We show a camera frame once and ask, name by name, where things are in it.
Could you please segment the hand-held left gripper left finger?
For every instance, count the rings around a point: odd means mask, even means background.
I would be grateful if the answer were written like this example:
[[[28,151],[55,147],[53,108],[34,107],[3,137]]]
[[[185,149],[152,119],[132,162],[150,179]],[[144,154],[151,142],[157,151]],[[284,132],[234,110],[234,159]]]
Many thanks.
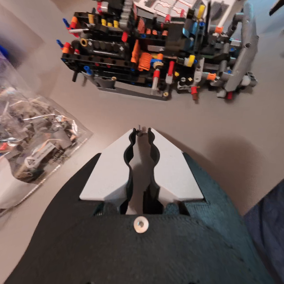
[[[81,200],[112,203],[121,214],[126,213],[133,195],[130,161],[135,142],[133,128],[102,151],[80,194]]]

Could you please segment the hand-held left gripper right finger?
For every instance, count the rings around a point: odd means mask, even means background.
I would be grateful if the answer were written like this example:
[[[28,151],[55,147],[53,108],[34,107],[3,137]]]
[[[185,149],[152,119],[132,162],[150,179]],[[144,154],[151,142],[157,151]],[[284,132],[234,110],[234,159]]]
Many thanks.
[[[143,194],[143,213],[162,214],[169,204],[204,200],[184,152],[153,128],[148,142],[154,168]]]

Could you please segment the black orange lego car model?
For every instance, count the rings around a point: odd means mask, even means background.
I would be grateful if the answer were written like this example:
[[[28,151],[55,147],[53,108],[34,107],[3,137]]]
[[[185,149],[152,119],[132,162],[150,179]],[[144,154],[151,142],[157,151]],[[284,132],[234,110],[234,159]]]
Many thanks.
[[[259,37],[249,1],[237,1],[220,27],[211,24],[211,1],[163,22],[138,16],[132,0],[94,1],[91,12],[62,20],[75,36],[56,40],[73,82],[82,74],[100,90],[162,101],[173,90],[197,101],[204,85],[232,100],[257,84],[251,68]]]

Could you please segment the clear bag of lego pieces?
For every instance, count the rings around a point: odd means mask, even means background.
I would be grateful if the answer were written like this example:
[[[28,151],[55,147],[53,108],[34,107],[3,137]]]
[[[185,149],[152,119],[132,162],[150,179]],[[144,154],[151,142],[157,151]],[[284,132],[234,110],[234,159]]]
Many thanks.
[[[32,93],[1,53],[0,216],[19,206],[92,132],[53,100]]]

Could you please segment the lego sticker sheet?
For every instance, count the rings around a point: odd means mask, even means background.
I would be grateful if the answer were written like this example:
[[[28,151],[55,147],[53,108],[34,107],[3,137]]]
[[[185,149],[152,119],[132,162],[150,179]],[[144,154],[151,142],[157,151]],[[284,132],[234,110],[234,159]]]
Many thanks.
[[[237,1],[223,0],[211,1],[211,24],[223,26]],[[157,16],[159,21],[164,21],[167,15],[171,18],[186,17],[189,9],[198,9],[200,5],[207,5],[208,1],[197,0],[136,0],[137,15],[152,19]]]

